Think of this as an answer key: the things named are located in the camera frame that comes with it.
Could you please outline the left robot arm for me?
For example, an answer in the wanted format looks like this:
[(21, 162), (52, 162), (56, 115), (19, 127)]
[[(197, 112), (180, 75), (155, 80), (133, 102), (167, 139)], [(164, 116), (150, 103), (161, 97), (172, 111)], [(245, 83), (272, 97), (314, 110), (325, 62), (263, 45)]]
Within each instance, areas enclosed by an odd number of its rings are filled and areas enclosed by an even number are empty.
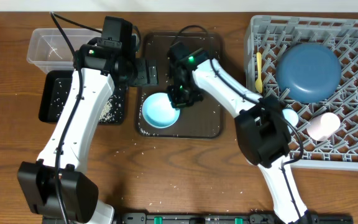
[(112, 223), (114, 208), (99, 199), (86, 176), (99, 117), (118, 85), (149, 85), (155, 70), (137, 58), (140, 32), (131, 22), (108, 16), (100, 37), (72, 50), (67, 101), (48, 143), (35, 162), (22, 162), (17, 179), (32, 213), (65, 223)]

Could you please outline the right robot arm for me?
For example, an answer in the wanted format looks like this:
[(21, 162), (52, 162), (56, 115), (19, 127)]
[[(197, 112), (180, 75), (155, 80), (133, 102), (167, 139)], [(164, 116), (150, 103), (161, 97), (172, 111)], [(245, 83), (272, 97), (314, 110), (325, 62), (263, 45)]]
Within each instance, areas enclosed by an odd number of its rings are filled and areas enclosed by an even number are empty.
[(202, 101), (203, 91), (211, 95), (234, 118), (239, 149), (262, 172), (276, 216), (284, 223), (312, 223), (290, 167), (299, 158), (290, 157), (289, 144), (300, 136), (285, 119), (278, 100), (242, 86), (204, 49), (191, 52), (176, 40), (167, 56), (173, 78), (167, 91), (173, 108)]

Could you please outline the dark blue plate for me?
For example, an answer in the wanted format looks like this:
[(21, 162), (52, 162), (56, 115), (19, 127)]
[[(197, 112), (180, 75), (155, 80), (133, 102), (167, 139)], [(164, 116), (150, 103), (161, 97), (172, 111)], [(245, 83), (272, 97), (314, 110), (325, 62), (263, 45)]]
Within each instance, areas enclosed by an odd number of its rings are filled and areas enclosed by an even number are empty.
[(281, 92), (300, 103), (318, 103), (334, 94), (341, 80), (341, 64), (329, 48), (299, 44), (278, 61), (276, 82)]

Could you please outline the pink plastic cup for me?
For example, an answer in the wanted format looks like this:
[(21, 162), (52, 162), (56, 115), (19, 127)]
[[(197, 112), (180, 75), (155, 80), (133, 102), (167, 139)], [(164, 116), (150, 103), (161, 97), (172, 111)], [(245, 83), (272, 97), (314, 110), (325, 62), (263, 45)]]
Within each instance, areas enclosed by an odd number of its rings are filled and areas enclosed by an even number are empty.
[(313, 118), (306, 127), (310, 138), (315, 141), (325, 141), (340, 127), (341, 121), (334, 113), (323, 113)]

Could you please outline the light blue bowl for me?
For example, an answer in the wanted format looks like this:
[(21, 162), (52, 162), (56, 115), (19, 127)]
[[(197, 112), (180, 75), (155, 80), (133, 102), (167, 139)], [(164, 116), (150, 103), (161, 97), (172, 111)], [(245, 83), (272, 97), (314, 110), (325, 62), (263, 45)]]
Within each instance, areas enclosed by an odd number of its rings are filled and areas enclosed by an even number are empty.
[(180, 117), (180, 110), (173, 108), (167, 93), (154, 93), (142, 105), (142, 116), (154, 128), (172, 126)]

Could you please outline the white rice pile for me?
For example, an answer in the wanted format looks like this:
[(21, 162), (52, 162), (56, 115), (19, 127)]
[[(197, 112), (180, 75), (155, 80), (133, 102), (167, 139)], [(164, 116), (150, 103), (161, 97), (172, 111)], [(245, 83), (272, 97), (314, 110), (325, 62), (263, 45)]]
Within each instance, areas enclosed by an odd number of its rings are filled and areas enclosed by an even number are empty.
[(112, 100), (109, 99), (106, 105), (104, 106), (101, 115), (99, 117), (100, 123), (109, 123), (112, 120), (111, 110), (112, 110)]

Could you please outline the yellow plastic spoon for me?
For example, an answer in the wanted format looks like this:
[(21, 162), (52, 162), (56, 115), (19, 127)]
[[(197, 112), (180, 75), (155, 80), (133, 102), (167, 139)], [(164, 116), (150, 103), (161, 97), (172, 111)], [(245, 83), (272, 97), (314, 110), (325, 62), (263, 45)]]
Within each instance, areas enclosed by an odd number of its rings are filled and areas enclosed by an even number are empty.
[(260, 52), (256, 53), (257, 61), (257, 79), (255, 80), (255, 89), (259, 92), (263, 92), (263, 83), (262, 83), (262, 54)]

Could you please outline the light blue plastic cup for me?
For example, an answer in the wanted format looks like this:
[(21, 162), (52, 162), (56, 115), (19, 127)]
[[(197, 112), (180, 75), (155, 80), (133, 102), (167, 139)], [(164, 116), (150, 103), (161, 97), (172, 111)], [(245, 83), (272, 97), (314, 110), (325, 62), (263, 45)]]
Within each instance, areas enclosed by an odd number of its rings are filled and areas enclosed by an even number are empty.
[(291, 127), (295, 128), (299, 122), (298, 114), (293, 109), (289, 108), (282, 109), (282, 114), (285, 120), (289, 123), (287, 126), (289, 133), (292, 133), (293, 130)]

